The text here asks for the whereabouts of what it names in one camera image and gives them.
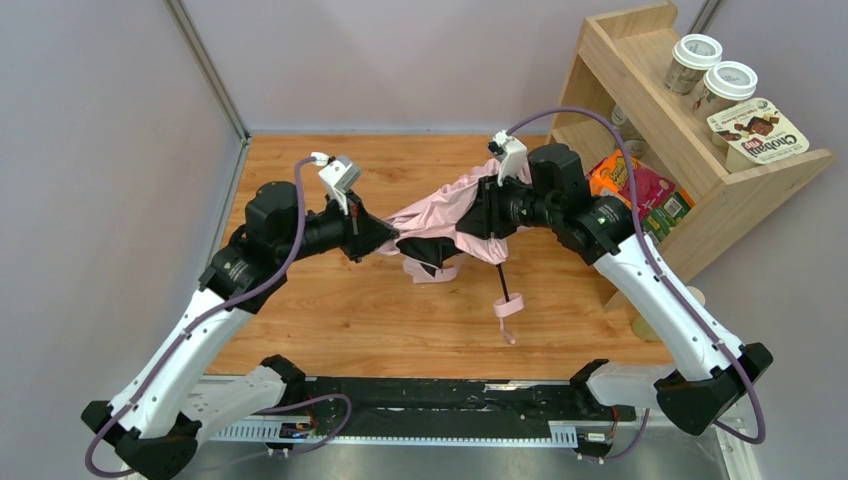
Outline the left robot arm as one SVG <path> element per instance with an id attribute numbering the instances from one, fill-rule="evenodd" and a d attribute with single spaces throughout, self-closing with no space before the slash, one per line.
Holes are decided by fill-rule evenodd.
<path id="1" fill-rule="evenodd" d="M 240 380 L 198 400 L 189 397 L 223 346 L 285 284 L 287 268 L 333 249 L 359 262 L 398 236 L 352 191 L 327 197 L 324 211 L 311 213 L 300 186 L 262 185 L 163 345 L 119 394 L 91 402 L 83 422 L 134 472 L 173 478 L 212 435 L 280 405 L 290 383 L 301 381 L 302 373 L 275 355 Z"/>

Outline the left paper coffee cup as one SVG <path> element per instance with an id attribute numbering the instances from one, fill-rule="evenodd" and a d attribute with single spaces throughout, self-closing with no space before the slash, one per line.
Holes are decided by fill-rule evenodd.
<path id="1" fill-rule="evenodd" d="M 689 94 L 722 57 L 723 46 L 713 37 L 704 34 L 681 37 L 672 48 L 672 60 L 665 74 L 664 87 L 677 95 Z"/>

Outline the yellow-green juice bottle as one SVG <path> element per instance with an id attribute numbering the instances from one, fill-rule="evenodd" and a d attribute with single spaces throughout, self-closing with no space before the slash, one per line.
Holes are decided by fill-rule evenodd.
<path id="1" fill-rule="evenodd" d="M 705 305 L 706 297 L 700 289 L 694 286 L 688 286 L 687 290 L 690 292 L 690 294 L 694 297 L 694 299 L 698 302 L 699 305 Z M 641 340 L 654 343 L 661 342 L 660 336 L 650 326 L 647 320 L 641 315 L 635 317 L 630 322 L 630 327 L 633 334 Z"/>

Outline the wooden shelf rack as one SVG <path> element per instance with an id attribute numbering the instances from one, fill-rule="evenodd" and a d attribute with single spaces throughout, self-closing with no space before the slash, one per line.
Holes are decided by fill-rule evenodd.
<path id="1" fill-rule="evenodd" d="M 665 1 L 586 18 L 560 102 L 602 116 L 622 107 L 647 140 L 645 161 L 694 199 L 693 211 L 659 246 L 677 276 L 688 282 L 821 174 L 834 155 L 816 149 L 728 172 L 708 127 L 662 85 L 680 37 L 672 27 L 676 16 L 676 6 Z"/>

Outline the orange pink snack box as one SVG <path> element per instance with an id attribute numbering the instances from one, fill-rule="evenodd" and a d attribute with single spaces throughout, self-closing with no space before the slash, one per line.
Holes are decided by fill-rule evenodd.
<path id="1" fill-rule="evenodd" d="M 631 163 L 639 218 L 644 219 L 674 192 L 676 184 L 644 166 L 637 159 L 632 159 Z M 632 207 L 630 175 L 621 150 L 616 150 L 600 161 L 587 173 L 586 179 L 593 195 L 614 196 L 622 200 L 628 208 Z"/>

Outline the pink folding umbrella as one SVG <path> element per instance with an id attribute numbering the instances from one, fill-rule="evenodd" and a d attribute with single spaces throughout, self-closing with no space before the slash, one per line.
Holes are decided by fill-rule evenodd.
<path id="1" fill-rule="evenodd" d="M 399 232 L 399 238 L 378 252 L 403 256 L 403 270 L 416 284 L 454 280 L 468 256 L 502 266 L 509 255 L 506 240 L 480 239 L 457 229 L 460 219 L 471 211 L 478 182 L 497 177 L 499 167 L 500 162 L 492 158 L 389 215 L 386 222 Z"/>

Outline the green snack box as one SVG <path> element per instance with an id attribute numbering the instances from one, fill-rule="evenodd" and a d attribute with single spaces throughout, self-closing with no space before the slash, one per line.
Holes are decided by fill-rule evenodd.
<path id="1" fill-rule="evenodd" d="M 691 212 L 694 205 L 690 195 L 678 189 L 642 217 L 642 230 L 658 246 Z"/>

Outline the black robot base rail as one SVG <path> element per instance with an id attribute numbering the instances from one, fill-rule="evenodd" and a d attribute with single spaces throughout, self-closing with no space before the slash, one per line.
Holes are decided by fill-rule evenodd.
<path id="1" fill-rule="evenodd" d="M 609 446 L 639 418 L 627 406 L 580 407 L 565 380 L 308 377 L 298 398 L 318 402 L 248 416 L 212 438 L 282 448 L 338 429 L 338 445 L 576 449 Z"/>

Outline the right paper coffee cup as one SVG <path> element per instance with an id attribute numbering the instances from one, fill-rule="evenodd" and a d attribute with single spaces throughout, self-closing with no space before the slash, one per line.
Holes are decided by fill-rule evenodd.
<path id="1" fill-rule="evenodd" d="M 706 120 L 751 98 L 758 85 L 757 73 L 737 61 L 721 61 L 711 67 L 693 91 L 691 112 L 696 119 Z"/>

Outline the glass jar on shelf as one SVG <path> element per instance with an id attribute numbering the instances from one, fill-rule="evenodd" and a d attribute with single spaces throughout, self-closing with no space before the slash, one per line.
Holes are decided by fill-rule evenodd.
<path id="1" fill-rule="evenodd" d="M 646 139 L 631 122 L 622 107 L 616 104 L 610 113 L 610 121 L 621 136 L 632 158 L 641 159 L 648 151 Z"/>

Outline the Chobani flip yogurt pack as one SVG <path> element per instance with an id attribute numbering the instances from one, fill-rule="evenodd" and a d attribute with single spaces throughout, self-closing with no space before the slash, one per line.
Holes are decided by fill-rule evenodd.
<path id="1" fill-rule="evenodd" d="M 730 173 L 775 163 L 810 148 L 806 136 L 769 100 L 751 98 L 707 118 L 712 141 L 726 150 Z"/>

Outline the paper coffee cup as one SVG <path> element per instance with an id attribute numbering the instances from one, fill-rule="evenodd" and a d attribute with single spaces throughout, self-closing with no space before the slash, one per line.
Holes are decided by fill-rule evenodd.
<path id="1" fill-rule="evenodd" d="M 696 119 L 706 120 L 751 98 L 758 85 L 757 73 L 737 61 L 721 61 L 711 67 L 693 91 L 691 112 Z"/>
<path id="2" fill-rule="evenodd" d="M 722 57 L 723 46 L 713 37 L 704 34 L 681 37 L 672 48 L 672 60 L 665 74 L 664 87 L 677 95 L 689 94 Z"/>

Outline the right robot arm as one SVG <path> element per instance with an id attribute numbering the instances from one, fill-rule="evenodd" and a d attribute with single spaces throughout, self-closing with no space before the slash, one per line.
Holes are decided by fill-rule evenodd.
<path id="1" fill-rule="evenodd" d="M 772 364 L 771 352 L 743 343 L 693 298 L 650 238 L 636 231 L 630 208 L 590 192 L 576 152 L 549 144 L 527 159 L 528 182 L 495 175 L 477 182 L 458 231 L 495 240 L 521 227 L 550 229 L 628 298 L 671 353 L 671 365 L 588 363 L 570 380 L 583 403 L 659 410 L 690 435 L 717 425 Z"/>

